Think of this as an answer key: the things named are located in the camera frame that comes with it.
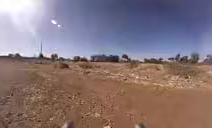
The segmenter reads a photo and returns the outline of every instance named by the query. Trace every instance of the lens flare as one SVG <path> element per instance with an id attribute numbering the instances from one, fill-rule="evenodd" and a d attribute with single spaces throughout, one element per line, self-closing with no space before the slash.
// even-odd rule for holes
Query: lens flare
<path id="1" fill-rule="evenodd" d="M 56 25 L 57 24 L 57 21 L 56 20 L 51 20 L 51 23 Z"/>
<path id="2" fill-rule="evenodd" d="M 0 0 L 0 12 L 21 13 L 35 8 L 36 0 Z"/>

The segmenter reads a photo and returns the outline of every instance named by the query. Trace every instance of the shrub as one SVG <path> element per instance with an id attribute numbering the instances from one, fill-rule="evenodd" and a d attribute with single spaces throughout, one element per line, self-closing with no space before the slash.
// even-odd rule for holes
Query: shrub
<path id="1" fill-rule="evenodd" d="M 131 61 L 131 59 L 127 54 L 122 54 L 122 58 L 125 59 L 126 61 Z"/>
<path id="2" fill-rule="evenodd" d="M 63 57 L 59 57 L 59 61 L 65 61 L 66 59 Z"/>
<path id="3" fill-rule="evenodd" d="M 15 58 L 21 58 L 22 56 L 19 53 L 14 54 Z"/>
<path id="4" fill-rule="evenodd" d="M 66 68 L 69 68 L 69 65 L 65 64 L 65 63 L 60 63 L 60 64 L 54 65 L 54 67 L 55 68 L 60 68 L 60 69 L 66 69 Z"/>
<path id="5" fill-rule="evenodd" d="M 207 55 L 206 59 L 203 61 L 205 64 L 212 64 L 212 55 Z"/>
<path id="6" fill-rule="evenodd" d="M 177 54 L 177 55 L 175 56 L 174 60 L 175 60 L 176 62 L 179 62 L 180 58 L 181 58 L 181 54 Z"/>
<path id="7" fill-rule="evenodd" d="M 88 59 L 86 57 L 82 57 L 82 58 L 80 58 L 80 61 L 82 61 L 82 62 L 88 62 Z"/>
<path id="8" fill-rule="evenodd" d="M 38 56 L 38 58 L 39 59 L 43 59 L 44 58 L 44 55 L 42 53 L 40 53 L 39 56 Z"/>
<path id="9" fill-rule="evenodd" d="M 80 61 L 80 56 L 74 56 L 73 61 L 75 61 L 75 62 Z"/>
<path id="10" fill-rule="evenodd" d="M 188 63 L 188 62 L 189 62 L 188 56 L 183 56 L 183 57 L 181 57 L 181 59 L 180 59 L 179 62 L 180 62 L 180 63 Z"/>
<path id="11" fill-rule="evenodd" d="M 199 59 L 200 59 L 200 57 L 199 57 L 199 54 L 198 53 L 192 53 L 191 54 L 190 62 L 192 64 L 196 64 L 196 63 L 198 63 Z"/>
<path id="12" fill-rule="evenodd" d="M 139 64 L 140 64 L 140 62 L 139 61 L 137 61 L 137 60 L 132 60 L 132 61 L 130 61 L 130 63 L 128 64 L 128 67 L 129 68 L 136 68 L 136 67 L 138 67 L 139 66 Z"/>
<path id="13" fill-rule="evenodd" d="M 174 57 L 170 57 L 170 58 L 168 58 L 168 60 L 169 60 L 169 61 L 174 61 L 175 58 L 174 58 Z"/>
<path id="14" fill-rule="evenodd" d="M 144 59 L 145 63 L 153 63 L 153 64 L 161 64 L 162 63 L 162 58 L 160 58 L 159 60 L 155 59 L 155 58 L 151 58 L 151 59 Z"/>
<path id="15" fill-rule="evenodd" d="M 184 65 L 179 63 L 169 63 L 166 64 L 167 72 L 171 75 L 181 76 L 181 77 L 189 77 L 189 76 L 197 76 L 203 71 L 195 67 L 194 65 Z"/>
<path id="16" fill-rule="evenodd" d="M 93 64 L 90 62 L 82 62 L 79 64 L 79 67 L 83 68 L 83 69 L 91 69 L 94 68 Z"/>
<path id="17" fill-rule="evenodd" d="M 9 57 L 14 57 L 14 55 L 13 55 L 13 54 L 8 54 L 8 56 L 9 56 Z"/>
<path id="18" fill-rule="evenodd" d="M 58 59 L 58 54 L 57 53 L 51 54 L 51 59 L 52 60 Z"/>

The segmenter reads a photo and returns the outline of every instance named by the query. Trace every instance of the utility pole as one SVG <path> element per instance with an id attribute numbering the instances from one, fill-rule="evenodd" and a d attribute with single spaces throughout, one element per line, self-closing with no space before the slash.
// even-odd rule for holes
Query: utility pole
<path id="1" fill-rule="evenodd" d="M 41 40 L 41 53 L 40 54 L 42 54 L 42 40 Z"/>

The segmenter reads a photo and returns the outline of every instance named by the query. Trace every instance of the sky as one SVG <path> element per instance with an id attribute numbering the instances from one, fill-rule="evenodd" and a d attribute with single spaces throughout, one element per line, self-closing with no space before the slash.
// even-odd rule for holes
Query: sky
<path id="1" fill-rule="evenodd" d="M 38 55 L 40 42 L 64 57 L 205 56 L 212 0 L 0 0 L 0 54 Z"/>

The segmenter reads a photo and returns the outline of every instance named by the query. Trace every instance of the dry grass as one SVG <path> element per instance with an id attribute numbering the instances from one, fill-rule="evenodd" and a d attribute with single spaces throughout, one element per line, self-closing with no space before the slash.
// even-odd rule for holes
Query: dry grass
<path id="1" fill-rule="evenodd" d="M 140 64 L 140 62 L 138 62 L 138 61 L 130 61 L 127 64 L 127 67 L 130 69 L 133 69 L 133 68 L 137 68 L 139 66 L 139 64 Z"/>
<path id="2" fill-rule="evenodd" d="M 184 78 L 195 77 L 195 76 L 203 73 L 203 70 L 198 69 L 194 65 L 170 63 L 170 64 L 166 64 L 165 67 L 169 74 L 181 76 Z"/>
<path id="3" fill-rule="evenodd" d="M 66 68 L 69 68 L 69 65 L 65 63 L 60 63 L 60 64 L 55 64 L 54 67 L 60 68 L 60 69 L 66 69 Z"/>
<path id="4" fill-rule="evenodd" d="M 94 68 L 94 65 L 90 62 L 81 62 L 78 64 L 79 67 L 83 68 L 83 69 L 92 69 Z"/>

